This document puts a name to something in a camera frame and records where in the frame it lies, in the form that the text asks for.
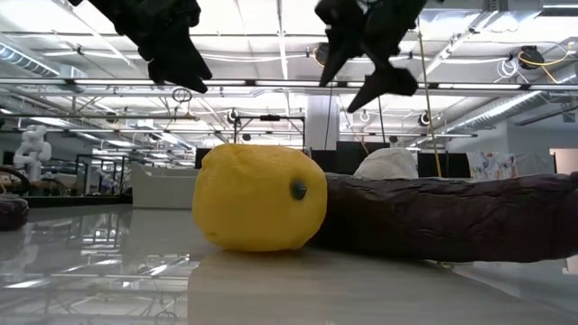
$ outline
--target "yellow lemon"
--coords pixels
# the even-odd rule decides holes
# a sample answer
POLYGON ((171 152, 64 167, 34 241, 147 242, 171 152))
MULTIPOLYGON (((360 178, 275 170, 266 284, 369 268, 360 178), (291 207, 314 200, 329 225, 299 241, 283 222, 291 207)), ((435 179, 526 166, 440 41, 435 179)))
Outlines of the yellow lemon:
POLYGON ((223 144, 202 161, 192 215, 213 244, 240 251, 298 249, 327 209, 322 169, 300 151, 223 144))

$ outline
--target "white glossy floor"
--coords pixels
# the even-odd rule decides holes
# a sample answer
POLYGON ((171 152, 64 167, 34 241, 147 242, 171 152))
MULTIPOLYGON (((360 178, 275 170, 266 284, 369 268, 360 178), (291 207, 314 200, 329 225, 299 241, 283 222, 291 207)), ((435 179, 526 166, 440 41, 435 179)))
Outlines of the white glossy floor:
POLYGON ((0 234, 0 324, 578 323, 578 275, 558 262, 452 271, 312 248, 243 255, 206 243, 189 211, 31 217, 0 234))

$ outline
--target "white column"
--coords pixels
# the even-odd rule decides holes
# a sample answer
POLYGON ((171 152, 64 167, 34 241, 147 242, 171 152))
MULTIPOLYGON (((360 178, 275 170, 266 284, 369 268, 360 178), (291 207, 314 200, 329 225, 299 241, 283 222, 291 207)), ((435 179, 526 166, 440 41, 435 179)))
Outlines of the white column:
POLYGON ((307 148, 337 149, 337 141, 340 138, 340 108, 336 97, 331 99, 329 96, 308 97, 305 112, 305 137, 307 148))

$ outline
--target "brown object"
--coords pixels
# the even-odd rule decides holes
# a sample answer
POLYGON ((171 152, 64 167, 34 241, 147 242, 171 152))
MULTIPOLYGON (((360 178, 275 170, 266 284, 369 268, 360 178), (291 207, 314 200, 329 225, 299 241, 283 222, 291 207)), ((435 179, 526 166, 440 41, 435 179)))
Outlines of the brown object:
POLYGON ((536 262, 578 254, 578 172, 470 183, 328 174, 311 244, 444 262, 536 262))

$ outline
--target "ceiling light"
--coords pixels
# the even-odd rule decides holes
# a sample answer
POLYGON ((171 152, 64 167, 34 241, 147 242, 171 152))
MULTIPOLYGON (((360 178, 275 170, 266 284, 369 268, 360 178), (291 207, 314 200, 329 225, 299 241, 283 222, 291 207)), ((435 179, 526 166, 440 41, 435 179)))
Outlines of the ceiling light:
POLYGON ((169 144, 179 144, 180 141, 177 137, 175 137, 174 135, 169 135, 166 133, 163 133, 161 135, 161 137, 163 138, 164 141, 168 142, 169 144))
POLYGON ((206 86, 245 86, 244 80, 203 80, 206 86))
POLYGON ((30 287, 41 285, 43 283, 45 283, 45 281, 43 279, 31 280, 31 281, 26 281, 23 283, 8 285, 8 286, 6 286, 6 288, 19 288, 19 289, 30 288, 30 287))
POLYGON ((116 146, 124 146, 124 147, 135 146, 134 144, 129 143, 128 141, 108 140, 108 142, 116 146))
POLYGON ((95 137, 94 135, 87 135, 87 134, 83 134, 81 132, 78 133, 78 135, 85 137, 89 140, 94 140, 94 141, 100 141, 100 139, 98 139, 97 137, 95 137))
POLYGON ((269 86, 269 87, 319 87, 319 82, 317 81, 268 81, 260 80, 255 83, 257 86, 269 86))
POLYGON ((520 85, 506 84, 440 84, 441 89, 519 89, 520 85))
POLYGON ((359 119, 362 122, 368 122, 369 121, 369 114, 367 110, 363 110, 363 112, 361 114, 359 114, 359 119))
POLYGON ((52 117, 32 117, 32 120, 40 123, 44 123, 47 125, 54 125, 54 126, 68 126, 69 123, 62 121, 59 118, 52 118, 52 117))
POLYGON ((70 129, 70 132, 82 132, 82 133, 114 133, 115 130, 106 129, 70 129))
POLYGON ((168 159, 169 155, 166 153, 151 153, 154 158, 168 159))
POLYGON ((77 85, 131 85, 131 86, 153 86, 154 81, 148 79, 74 79, 77 85))

